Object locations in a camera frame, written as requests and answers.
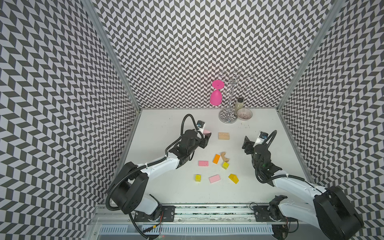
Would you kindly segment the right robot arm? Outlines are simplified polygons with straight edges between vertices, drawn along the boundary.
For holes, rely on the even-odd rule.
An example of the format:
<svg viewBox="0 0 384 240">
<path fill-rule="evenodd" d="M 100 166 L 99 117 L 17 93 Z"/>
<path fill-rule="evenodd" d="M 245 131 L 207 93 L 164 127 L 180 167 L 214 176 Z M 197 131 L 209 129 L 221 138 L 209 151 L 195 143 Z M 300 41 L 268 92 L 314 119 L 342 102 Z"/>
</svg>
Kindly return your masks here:
<svg viewBox="0 0 384 240">
<path fill-rule="evenodd" d="M 245 137 L 242 146 L 245 154 L 252 157 L 259 183 L 285 190 L 301 199 L 296 203 L 285 195 L 275 196 L 265 210 L 269 219 L 274 222 L 295 219 L 320 229 L 330 240 L 349 240 L 364 227 L 361 215 L 341 188 L 312 184 L 273 164 L 269 148 L 276 135 L 277 131 L 263 133 L 255 142 Z"/>
</svg>

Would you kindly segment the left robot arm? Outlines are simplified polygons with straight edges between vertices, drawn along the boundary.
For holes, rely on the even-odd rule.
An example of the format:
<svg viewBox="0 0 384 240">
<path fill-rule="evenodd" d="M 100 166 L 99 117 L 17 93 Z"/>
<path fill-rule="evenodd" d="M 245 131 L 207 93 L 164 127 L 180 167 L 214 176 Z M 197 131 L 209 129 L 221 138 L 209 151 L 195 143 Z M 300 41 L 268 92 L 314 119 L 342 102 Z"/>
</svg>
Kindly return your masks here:
<svg viewBox="0 0 384 240">
<path fill-rule="evenodd" d="M 148 183 L 179 169 L 193 159 L 197 148 L 208 145 L 212 134 L 204 134 L 205 125 L 204 121 L 195 121 L 193 115 L 187 114 L 182 120 L 180 136 L 166 147 L 163 157 L 140 165 L 126 163 L 108 189 L 106 208 L 126 215 L 140 212 L 156 220 L 162 214 L 162 204 L 145 194 Z"/>
</svg>

